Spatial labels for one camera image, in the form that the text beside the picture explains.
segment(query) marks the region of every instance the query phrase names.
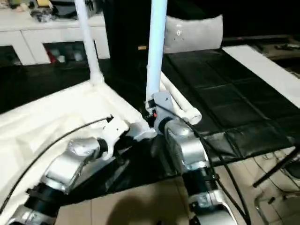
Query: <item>black cable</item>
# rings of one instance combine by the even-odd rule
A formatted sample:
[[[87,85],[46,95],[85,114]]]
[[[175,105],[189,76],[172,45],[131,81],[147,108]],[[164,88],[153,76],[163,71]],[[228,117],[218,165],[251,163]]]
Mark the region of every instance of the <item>black cable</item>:
[[[241,214],[241,216],[243,217],[243,219],[245,220],[246,224],[247,225],[250,225],[251,224],[251,219],[250,219],[250,214],[249,214],[249,210],[248,210],[248,207],[245,203],[245,199],[243,197],[243,195],[241,194],[241,191],[240,191],[240,188],[231,172],[231,170],[229,169],[227,163],[224,161],[223,157],[220,155],[220,153],[208,142],[206,141],[202,135],[196,130],[196,128],[190,124],[189,122],[186,122],[184,119],[182,119],[180,116],[178,116],[177,114],[175,114],[174,112],[172,112],[171,110],[159,105],[159,104],[156,104],[156,106],[160,107],[161,109],[165,110],[166,112],[174,115],[175,117],[179,118],[181,121],[183,121],[184,123],[186,123],[192,130],[193,132],[196,134],[197,137],[200,138],[200,141],[202,143],[205,143],[217,156],[218,158],[220,159],[222,165],[225,167],[230,179],[232,180],[232,183],[234,185],[234,188],[236,190],[236,192],[238,193],[238,196],[240,198],[240,201],[242,203],[242,206],[243,206],[243,209],[244,209],[244,212],[243,210],[240,208],[240,206],[236,203],[236,201],[232,198],[232,196],[229,194],[229,192],[225,189],[224,185],[221,183],[220,180],[217,180],[218,181],[218,184],[220,185],[220,187],[223,189],[224,193],[227,195],[227,197],[230,199],[230,201],[234,204],[234,206],[236,207],[236,209],[239,211],[239,213]],[[213,164],[212,164],[212,161],[211,161],[211,158],[208,157],[209,159],[209,163],[211,164],[211,167],[213,168]]]
[[[53,145],[55,145],[57,142],[59,142],[61,139],[65,138],[66,136],[74,133],[75,131],[77,130],[80,130],[82,128],[85,128],[85,127],[88,127],[89,125],[92,125],[94,123],[98,123],[98,122],[101,122],[101,121],[104,121],[104,120],[108,120],[108,119],[111,119],[111,117],[107,117],[107,118],[103,118],[103,119],[99,119],[99,120],[95,120],[95,121],[92,121],[90,123],[86,123],[86,124],[83,124],[82,126],[80,127],[77,127],[67,133],[65,133],[64,135],[60,136],[59,138],[57,138],[54,142],[52,142],[51,144],[49,144],[44,150],[42,150],[38,156],[26,167],[26,169],[23,171],[23,173],[19,176],[18,180],[16,181],[16,183],[14,184],[14,186],[12,187],[12,189],[10,190],[9,194],[7,195],[5,201],[3,202],[2,206],[1,206],[1,209],[0,209],[0,215],[2,214],[2,212],[4,211],[6,205],[8,204],[8,201],[10,200],[12,194],[14,193],[16,187],[19,185],[19,183],[21,182],[21,180],[23,179],[23,177],[25,176],[25,174],[28,172],[28,170],[39,160],[39,158],[42,157],[42,155],[48,151]]]

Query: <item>cluttered shelf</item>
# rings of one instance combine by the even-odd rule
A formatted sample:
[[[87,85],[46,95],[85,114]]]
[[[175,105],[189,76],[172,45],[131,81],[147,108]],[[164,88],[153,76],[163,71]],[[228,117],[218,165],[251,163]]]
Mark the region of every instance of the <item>cluttered shelf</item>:
[[[91,27],[105,26],[103,13],[89,18],[88,24]],[[27,12],[15,12],[11,9],[0,10],[0,31],[14,30],[44,30],[44,29],[63,29],[79,27],[78,20],[57,19],[55,21],[41,23],[36,21]]]

